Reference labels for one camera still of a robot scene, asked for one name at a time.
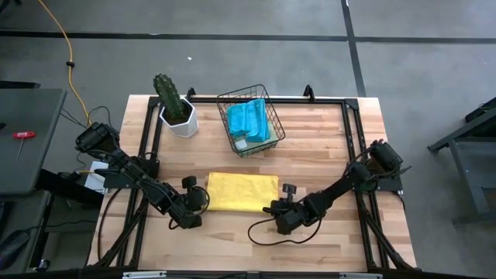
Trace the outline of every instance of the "black wire basket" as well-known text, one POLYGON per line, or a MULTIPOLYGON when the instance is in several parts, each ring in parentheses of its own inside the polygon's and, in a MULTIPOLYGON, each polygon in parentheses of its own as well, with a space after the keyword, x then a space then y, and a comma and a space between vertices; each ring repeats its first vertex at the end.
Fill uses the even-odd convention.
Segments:
POLYGON ((270 101, 269 94, 267 93, 265 87, 261 84, 220 94, 219 96, 217 96, 217 106, 219 107, 222 122, 224 122, 224 128, 226 129, 227 138, 229 139, 229 143, 231 144, 231 149, 240 157, 247 157, 257 152, 275 147, 280 140, 286 137, 284 129, 281 125, 281 121, 279 121, 276 110, 274 109, 274 106, 270 101), (242 137, 234 137, 231 136, 231 134, 229 133, 229 124, 227 122, 227 108, 231 105, 253 101, 258 98, 265 99, 265 112, 267 120, 269 122, 270 139, 262 143, 248 143, 248 146, 246 148, 238 150, 238 148, 236 147, 236 142, 242 140, 242 137))

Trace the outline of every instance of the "yellow towel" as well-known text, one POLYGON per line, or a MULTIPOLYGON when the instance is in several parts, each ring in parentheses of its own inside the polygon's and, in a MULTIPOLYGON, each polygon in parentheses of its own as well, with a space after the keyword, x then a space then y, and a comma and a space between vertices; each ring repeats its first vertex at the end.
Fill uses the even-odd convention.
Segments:
POLYGON ((262 212, 279 199, 279 177, 275 175, 224 174, 208 176, 208 210, 262 212))

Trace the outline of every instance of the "butcher block table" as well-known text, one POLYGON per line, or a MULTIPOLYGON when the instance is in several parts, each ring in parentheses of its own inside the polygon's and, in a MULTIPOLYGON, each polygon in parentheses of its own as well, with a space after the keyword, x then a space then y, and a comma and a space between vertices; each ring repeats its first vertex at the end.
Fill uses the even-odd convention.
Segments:
MULTIPOLYGON (((120 145, 131 156, 138 153, 148 98, 149 95, 129 96, 120 145)), ((358 102, 367 145, 374 140, 387 140, 378 99, 358 98, 358 102)), ((231 150, 217 105, 194 103, 194 106, 199 130, 192 138, 174 136, 167 127, 162 128, 160 138, 158 179, 175 186, 181 193, 185 191, 181 188, 181 179, 190 175, 196 176, 198 185, 203 186, 211 171, 272 174, 279 177, 280 196, 285 196, 282 184, 290 183, 298 187, 294 198, 298 200, 337 181, 349 161, 339 105, 274 105, 286 133, 285 139, 273 149, 245 158, 231 150)), ((358 143, 352 113, 350 123, 354 142, 358 143)), ((152 122, 147 151, 151 148, 154 127, 152 122)), ((130 190, 122 190, 110 205, 102 230, 102 255, 122 231, 129 193, 130 190)), ((111 194, 105 196, 102 211, 111 194)), ((400 199, 390 192, 378 192, 377 203, 384 234, 405 261, 415 266, 400 199)), ((268 214, 207 211, 201 216, 201 227, 169 230, 169 215, 161 215, 149 206, 139 269, 366 271, 356 206, 354 193, 348 192, 327 211, 319 233, 312 240, 301 245, 276 246, 255 245, 246 234, 250 225, 270 218, 268 214)), ((290 236, 282 236, 276 233, 275 222, 266 222, 252 230, 252 237, 260 243, 287 238, 302 240, 312 234, 316 226, 317 223, 308 228, 302 226, 290 236)), ((97 235, 95 233, 88 264, 97 261, 97 235)), ((134 239, 135 235, 131 235, 130 247, 134 239)), ((379 265, 377 240, 371 237, 370 241, 379 265)), ((126 263, 132 251, 132 248, 127 249, 126 263)))

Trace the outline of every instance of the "gray concrete floor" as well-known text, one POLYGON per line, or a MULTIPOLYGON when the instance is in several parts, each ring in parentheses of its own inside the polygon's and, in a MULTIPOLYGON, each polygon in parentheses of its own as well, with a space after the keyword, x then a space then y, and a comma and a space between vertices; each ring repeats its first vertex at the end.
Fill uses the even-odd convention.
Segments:
MULTIPOLYGON (((0 15, 0 28, 57 31, 36 1, 25 2, 0 15)), ((340 0, 46 3, 70 31, 346 35, 340 0)), ((496 5, 491 1, 349 0, 349 5, 357 36, 496 37, 496 5)), ((77 39, 72 44, 76 88, 87 107, 108 106, 116 127, 121 126, 127 96, 153 93, 151 78, 157 72, 168 73, 184 93, 189 87, 199 94, 218 94, 262 83, 272 95, 300 95, 311 84, 319 96, 357 96, 348 43, 77 39)), ((359 43, 357 48, 367 96, 380 99, 388 139, 413 165, 403 182, 418 266, 496 277, 496 227, 451 226, 451 219, 474 209, 450 153, 433 156, 425 148, 494 97, 496 45, 359 43)), ((70 91, 66 60, 61 39, 0 37, 1 80, 35 81, 43 88, 70 91)), ((73 95, 65 108, 82 121, 73 95)), ((97 112, 95 119, 106 121, 105 112, 97 112)), ((80 132, 65 119, 59 121, 45 168, 79 167, 74 139, 80 132)), ((80 262, 71 263, 82 265, 86 252, 81 249, 80 262)))

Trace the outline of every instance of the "blue towel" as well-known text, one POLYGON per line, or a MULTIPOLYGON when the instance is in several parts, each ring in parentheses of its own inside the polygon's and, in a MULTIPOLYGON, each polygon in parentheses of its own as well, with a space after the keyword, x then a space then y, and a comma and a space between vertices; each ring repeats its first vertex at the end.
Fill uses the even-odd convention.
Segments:
POLYGON ((246 126, 246 116, 246 103, 231 105, 227 108, 227 123, 231 136, 243 136, 250 131, 249 126, 246 126))
POLYGON ((250 132, 246 135, 246 140, 254 143, 261 143, 270 138, 267 114, 265 112, 265 99, 260 98, 248 102, 247 112, 250 118, 250 132))

